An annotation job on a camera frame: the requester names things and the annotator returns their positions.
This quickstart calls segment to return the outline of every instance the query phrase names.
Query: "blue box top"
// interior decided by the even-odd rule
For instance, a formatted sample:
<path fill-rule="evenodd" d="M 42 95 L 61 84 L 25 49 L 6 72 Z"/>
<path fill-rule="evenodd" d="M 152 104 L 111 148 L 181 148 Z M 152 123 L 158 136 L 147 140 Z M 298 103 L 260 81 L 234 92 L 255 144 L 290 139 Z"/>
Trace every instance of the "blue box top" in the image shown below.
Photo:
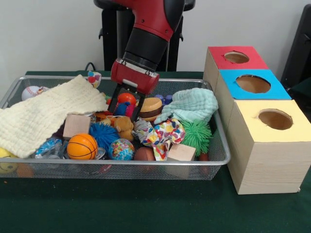
<path fill-rule="evenodd" d="M 237 100 L 291 100 L 269 69 L 220 70 L 230 94 Z"/>

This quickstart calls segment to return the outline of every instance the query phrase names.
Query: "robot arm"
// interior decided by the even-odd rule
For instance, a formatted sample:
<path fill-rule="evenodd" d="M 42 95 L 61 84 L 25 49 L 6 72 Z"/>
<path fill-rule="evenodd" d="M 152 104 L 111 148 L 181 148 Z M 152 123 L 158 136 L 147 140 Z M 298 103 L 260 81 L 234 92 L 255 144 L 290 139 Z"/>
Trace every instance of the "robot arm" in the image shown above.
<path fill-rule="evenodd" d="M 151 94 L 159 80 L 155 73 L 164 51 L 184 11 L 185 0 L 113 0 L 132 9 L 135 24 L 122 59 L 117 59 L 111 70 L 111 79 L 118 83 L 109 111 L 113 112 L 122 88 L 137 92 L 138 107 L 132 119 L 137 118 L 145 95 Z"/>

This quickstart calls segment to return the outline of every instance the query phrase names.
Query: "cable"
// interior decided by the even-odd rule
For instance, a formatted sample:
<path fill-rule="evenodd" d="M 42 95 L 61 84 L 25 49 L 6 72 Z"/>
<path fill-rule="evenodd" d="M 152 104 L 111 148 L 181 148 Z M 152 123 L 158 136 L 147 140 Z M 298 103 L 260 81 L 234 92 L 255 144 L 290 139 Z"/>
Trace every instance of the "cable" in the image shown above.
<path fill-rule="evenodd" d="M 84 70 L 87 70 L 90 65 L 93 67 L 93 70 L 96 71 L 96 68 L 92 62 L 89 62 Z"/>

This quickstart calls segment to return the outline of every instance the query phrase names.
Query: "wooden cube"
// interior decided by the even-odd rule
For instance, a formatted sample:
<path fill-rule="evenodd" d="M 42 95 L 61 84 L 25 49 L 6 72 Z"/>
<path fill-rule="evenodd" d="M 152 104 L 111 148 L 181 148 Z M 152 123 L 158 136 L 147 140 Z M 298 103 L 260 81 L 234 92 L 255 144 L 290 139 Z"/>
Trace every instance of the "wooden cube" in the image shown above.
<path fill-rule="evenodd" d="M 236 100 L 227 140 L 238 194 L 298 192 L 311 165 L 310 132 L 294 100 Z"/>
<path fill-rule="evenodd" d="M 268 66 L 254 47 L 209 47 L 203 79 L 209 82 L 213 91 L 221 69 L 268 69 Z"/>
<path fill-rule="evenodd" d="M 193 161 L 195 157 L 195 148 L 182 144 L 174 144 L 167 158 L 167 161 Z M 177 176 L 181 179 L 187 179 L 190 174 L 191 166 L 166 166 L 168 174 Z"/>
<path fill-rule="evenodd" d="M 69 140 L 79 133 L 88 133 L 90 124 L 91 118 L 89 116 L 68 115 L 65 121 L 63 138 Z"/>
<path fill-rule="evenodd" d="M 268 69 L 220 70 L 215 96 L 225 133 L 234 100 L 291 100 L 282 84 Z"/>

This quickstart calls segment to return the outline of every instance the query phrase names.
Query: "teddy bear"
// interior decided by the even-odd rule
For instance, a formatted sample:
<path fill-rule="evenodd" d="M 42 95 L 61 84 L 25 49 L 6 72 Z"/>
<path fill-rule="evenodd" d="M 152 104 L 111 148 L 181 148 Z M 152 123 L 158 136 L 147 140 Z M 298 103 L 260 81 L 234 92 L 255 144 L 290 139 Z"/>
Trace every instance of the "teddy bear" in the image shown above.
<path fill-rule="evenodd" d="M 131 142 L 134 140 L 132 135 L 134 125 L 129 117 L 121 116 L 117 118 L 114 122 L 114 127 L 119 132 L 121 138 L 127 139 Z"/>

